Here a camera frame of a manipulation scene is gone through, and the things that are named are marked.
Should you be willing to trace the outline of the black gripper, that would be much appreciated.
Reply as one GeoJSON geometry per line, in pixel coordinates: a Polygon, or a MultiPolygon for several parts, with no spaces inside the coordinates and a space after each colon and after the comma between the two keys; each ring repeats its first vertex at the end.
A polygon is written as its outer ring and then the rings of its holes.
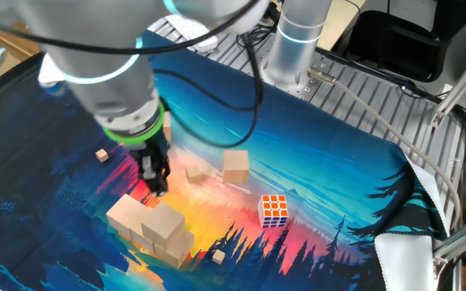
{"type": "Polygon", "coordinates": [[[143,143],[129,147],[129,154],[138,165],[138,177],[145,182],[153,196],[164,196],[168,192],[167,177],[171,173],[168,149],[163,132],[157,132],[143,143]]]}

